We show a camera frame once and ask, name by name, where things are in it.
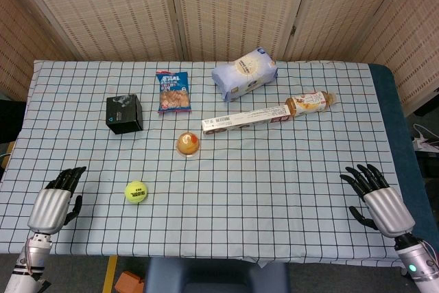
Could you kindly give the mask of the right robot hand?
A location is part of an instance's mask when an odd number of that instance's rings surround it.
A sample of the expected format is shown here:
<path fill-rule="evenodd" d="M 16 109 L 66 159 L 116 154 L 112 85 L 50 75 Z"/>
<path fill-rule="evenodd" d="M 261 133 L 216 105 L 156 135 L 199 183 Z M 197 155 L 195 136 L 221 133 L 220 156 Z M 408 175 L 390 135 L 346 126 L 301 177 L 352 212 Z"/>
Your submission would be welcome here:
<path fill-rule="evenodd" d="M 384 175 L 373 165 L 359 164 L 357 169 L 347 167 L 349 173 L 341 174 L 368 207 L 370 218 L 365 218 L 354 206 L 349 207 L 352 216 L 364 226 L 378 230 L 385 237 L 396 238 L 412 232 L 415 220 L 402 197 L 389 186 Z"/>

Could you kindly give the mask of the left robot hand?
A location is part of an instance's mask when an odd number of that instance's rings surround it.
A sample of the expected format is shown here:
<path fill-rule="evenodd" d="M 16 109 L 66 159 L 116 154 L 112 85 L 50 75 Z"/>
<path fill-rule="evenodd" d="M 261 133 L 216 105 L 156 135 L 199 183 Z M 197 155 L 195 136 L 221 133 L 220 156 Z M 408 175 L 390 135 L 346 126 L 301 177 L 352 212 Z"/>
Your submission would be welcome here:
<path fill-rule="evenodd" d="M 71 211 L 69 205 L 85 171 L 86 167 L 65 169 L 39 191 L 27 223 L 32 232 L 54 235 L 79 215 L 82 195 L 76 196 Z"/>

